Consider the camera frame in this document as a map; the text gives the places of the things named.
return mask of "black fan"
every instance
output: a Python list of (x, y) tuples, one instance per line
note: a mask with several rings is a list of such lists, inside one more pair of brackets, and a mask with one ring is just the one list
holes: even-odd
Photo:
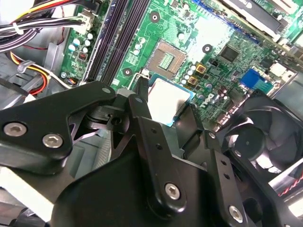
[(234, 148), (257, 169), (271, 173), (284, 171), (303, 154), (301, 122), (260, 91), (244, 103), (217, 135), (223, 149)]

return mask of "integrated circuit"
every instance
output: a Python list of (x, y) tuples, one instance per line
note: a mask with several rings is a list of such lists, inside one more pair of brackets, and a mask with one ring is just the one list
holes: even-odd
[(233, 63), (238, 55), (239, 53), (229, 46), (225, 46), (220, 53), (220, 56), (230, 63)]
[(184, 52), (160, 40), (147, 63), (147, 69), (167, 79), (172, 79), (186, 59), (187, 55)]
[(260, 65), (265, 68), (265, 69), (269, 69), (270, 66), (272, 66), (272, 64), (274, 63), (274, 60), (269, 58), (269, 57), (265, 57), (263, 58), (263, 60), (260, 62)]

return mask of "black ram slot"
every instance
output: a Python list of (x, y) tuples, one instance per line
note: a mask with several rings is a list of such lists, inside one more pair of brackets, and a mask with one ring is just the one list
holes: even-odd
[(119, 39), (115, 45), (115, 50), (110, 56), (109, 61), (107, 62), (107, 67), (104, 70), (101, 81), (107, 85), (111, 85), (113, 82), (117, 71), (122, 63), (122, 60), (125, 56), (127, 49), (129, 48), (133, 36), (143, 18), (147, 6), (149, 5), (150, 0), (136, 0), (133, 3), (133, 7), (129, 12), (129, 17), (124, 24), (123, 30), (119, 35)]
[(96, 49), (93, 52), (94, 57), (89, 62), (87, 71), (85, 73), (85, 80), (87, 82), (92, 82), (96, 80), (101, 66), (103, 65), (104, 60), (107, 56), (110, 44), (112, 43), (113, 38), (115, 37), (116, 31), (121, 22), (121, 19), (125, 14), (128, 2), (129, 0), (117, 0), (114, 11), (106, 18), (105, 21), (108, 20), (109, 23), (108, 25), (104, 26), (105, 33), (100, 35), (98, 44), (96, 45)]

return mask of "screw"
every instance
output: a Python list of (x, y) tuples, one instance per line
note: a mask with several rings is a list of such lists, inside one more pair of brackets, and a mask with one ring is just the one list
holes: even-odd
[(235, 154), (236, 154), (237, 156), (239, 156), (239, 157), (242, 156), (242, 154), (241, 154), (238, 150), (235, 150), (234, 152), (235, 152)]
[(66, 74), (65, 72), (62, 72), (62, 73), (60, 74), (60, 76), (61, 76), (62, 79), (67, 78), (67, 74)]
[(18, 122), (5, 125), (3, 130), (8, 136), (14, 137), (23, 136), (27, 132), (26, 126)]
[(216, 139), (216, 136), (215, 136), (212, 132), (208, 133), (208, 135), (209, 135), (211, 138)]
[(178, 200), (180, 198), (179, 188), (172, 183), (165, 185), (165, 192), (173, 200)]
[(228, 210), (231, 216), (233, 217), (233, 219), (235, 219), (239, 223), (243, 222), (243, 216), (235, 206), (230, 206)]
[(104, 91), (105, 93), (110, 93), (110, 90), (106, 87), (102, 88), (102, 91)]
[(136, 100), (137, 100), (139, 103), (142, 103), (142, 102), (143, 102), (142, 99), (140, 99), (140, 98), (136, 98)]
[(48, 148), (59, 148), (63, 144), (63, 139), (59, 135), (48, 134), (43, 137), (42, 142)]

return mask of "chip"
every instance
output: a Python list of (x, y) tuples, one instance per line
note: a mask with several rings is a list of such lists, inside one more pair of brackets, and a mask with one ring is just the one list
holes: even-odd
[(225, 46), (220, 53), (220, 56), (230, 63), (234, 62), (239, 53), (229, 46)]
[(261, 61), (260, 65), (265, 69), (269, 69), (273, 65), (273, 63), (274, 63), (273, 59), (271, 59), (269, 57), (265, 57)]
[(197, 67), (196, 71), (201, 74), (203, 74), (206, 70), (206, 67), (200, 63), (197, 63), (196, 67)]
[(188, 83), (192, 84), (192, 85), (196, 85), (198, 83), (198, 80), (194, 77), (190, 77), (188, 79)]
[(172, 2), (172, 4), (171, 4), (171, 6), (172, 6), (173, 8), (177, 8), (178, 5), (179, 5), (179, 3), (178, 3), (178, 1), (176, 1), (176, 0), (174, 0), (174, 1)]

